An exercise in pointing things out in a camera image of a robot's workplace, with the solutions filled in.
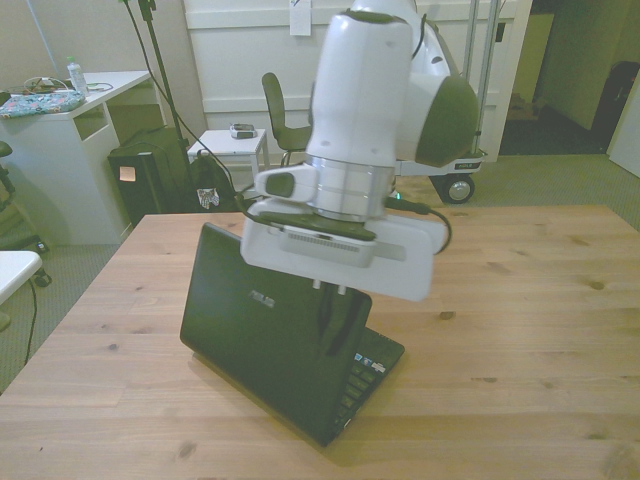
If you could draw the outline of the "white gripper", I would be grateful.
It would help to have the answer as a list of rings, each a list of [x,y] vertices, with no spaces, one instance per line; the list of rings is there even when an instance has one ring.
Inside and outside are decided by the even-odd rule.
[[[241,255],[250,265],[316,282],[421,301],[429,294],[434,256],[447,227],[438,221],[385,215],[360,224],[315,214],[298,203],[266,199],[248,209]],[[339,295],[324,285],[318,311],[319,345],[334,337],[337,353],[359,311],[359,293]]]

